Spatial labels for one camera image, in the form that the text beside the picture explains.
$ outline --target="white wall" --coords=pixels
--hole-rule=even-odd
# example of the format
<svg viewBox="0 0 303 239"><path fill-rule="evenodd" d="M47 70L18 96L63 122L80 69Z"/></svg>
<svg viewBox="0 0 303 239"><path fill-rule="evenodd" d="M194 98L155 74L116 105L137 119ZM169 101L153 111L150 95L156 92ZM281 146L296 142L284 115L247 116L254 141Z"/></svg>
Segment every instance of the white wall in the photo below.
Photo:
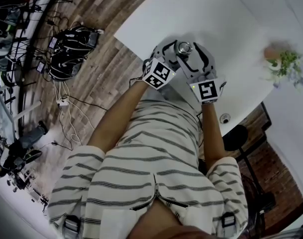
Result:
<svg viewBox="0 0 303 239"><path fill-rule="evenodd" d="M55 239L56 234L43 216L43 206L31 201L23 190L13 191L0 179L0 239Z"/></svg>
<svg viewBox="0 0 303 239"><path fill-rule="evenodd" d="M269 39L288 40L303 54L303 0L241 0ZM303 91L283 83L265 99L273 125L269 143L290 169L303 194Z"/></svg>

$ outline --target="power adapter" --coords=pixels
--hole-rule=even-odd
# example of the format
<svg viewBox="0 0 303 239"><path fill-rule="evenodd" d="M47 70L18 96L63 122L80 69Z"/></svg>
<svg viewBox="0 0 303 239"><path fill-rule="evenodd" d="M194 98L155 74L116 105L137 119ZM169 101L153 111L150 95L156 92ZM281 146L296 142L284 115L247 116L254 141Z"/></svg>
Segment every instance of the power adapter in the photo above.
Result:
<svg viewBox="0 0 303 239"><path fill-rule="evenodd" d="M67 106L68 101L67 100L58 100L57 104L58 104L58 106Z"/></svg>
<svg viewBox="0 0 303 239"><path fill-rule="evenodd" d="M54 21L52 21L52 20L50 20L50 19L48 19L48 20L46 21L46 23L49 24L49 25L51 25L51 26L54 26L54 25L55 25Z"/></svg>

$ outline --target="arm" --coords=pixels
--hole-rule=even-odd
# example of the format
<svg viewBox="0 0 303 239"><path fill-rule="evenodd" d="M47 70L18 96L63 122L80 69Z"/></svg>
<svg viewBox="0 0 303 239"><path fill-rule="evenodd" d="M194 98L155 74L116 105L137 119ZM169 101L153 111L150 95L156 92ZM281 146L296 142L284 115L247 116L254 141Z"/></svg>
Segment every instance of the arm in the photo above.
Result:
<svg viewBox="0 0 303 239"><path fill-rule="evenodd" d="M226 157L226 152L214 104L202 105L202 118L204 157L209 170L215 162Z"/></svg>
<svg viewBox="0 0 303 239"><path fill-rule="evenodd" d="M114 148L148 86L143 81L134 83L102 117L88 145L96 146L104 153Z"/></svg>
<svg viewBox="0 0 303 239"><path fill-rule="evenodd" d="M59 233L67 215L80 213L80 202L87 199L91 181L104 156L102 150L93 146L80 146L71 152L48 204L49 222Z"/></svg>
<svg viewBox="0 0 303 239"><path fill-rule="evenodd" d="M202 106L204 157L208 169L207 178L221 193L225 204L224 212L235 215L235 235L246 227L248 220L247 203L236 160L226 157L223 139L213 104ZM215 225L218 237L227 237L221 222Z"/></svg>

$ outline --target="wrist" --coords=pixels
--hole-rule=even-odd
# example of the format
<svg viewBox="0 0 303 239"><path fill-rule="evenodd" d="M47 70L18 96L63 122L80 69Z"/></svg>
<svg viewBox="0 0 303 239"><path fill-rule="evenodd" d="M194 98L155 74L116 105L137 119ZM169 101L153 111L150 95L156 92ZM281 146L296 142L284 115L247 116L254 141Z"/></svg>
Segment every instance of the wrist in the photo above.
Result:
<svg viewBox="0 0 303 239"><path fill-rule="evenodd" d="M214 114L215 114L214 103L202 105L201 109L202 109L203 114L204 113L212 113L212 112L214 112Z"/></svg>
<svg viewBox="0 0 303 239"><path fill-rule="evenodd" d="M144 89L144 90L146 90L149 87L149 85L142 80L136 81L132 86L136 86L136 87Z"/></svg>

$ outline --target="striped shirt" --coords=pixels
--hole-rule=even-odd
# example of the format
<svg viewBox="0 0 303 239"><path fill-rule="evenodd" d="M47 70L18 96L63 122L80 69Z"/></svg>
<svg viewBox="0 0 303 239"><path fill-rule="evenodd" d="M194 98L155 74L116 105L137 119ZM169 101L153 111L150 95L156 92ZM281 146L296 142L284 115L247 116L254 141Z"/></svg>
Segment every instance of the striped shirt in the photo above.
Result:
<svg viewBox="0 0 303 239"><path fill-rule="evenodd" d="M142 99L114 149L72 151L48 205L50 223L61 231L81 205L80 238L124 239L158 198L181 224L218 237L227 236L221 217L231 212L238 236L248 210L237 163L225 157L199 172L199 129L186 103Z"/></svg>

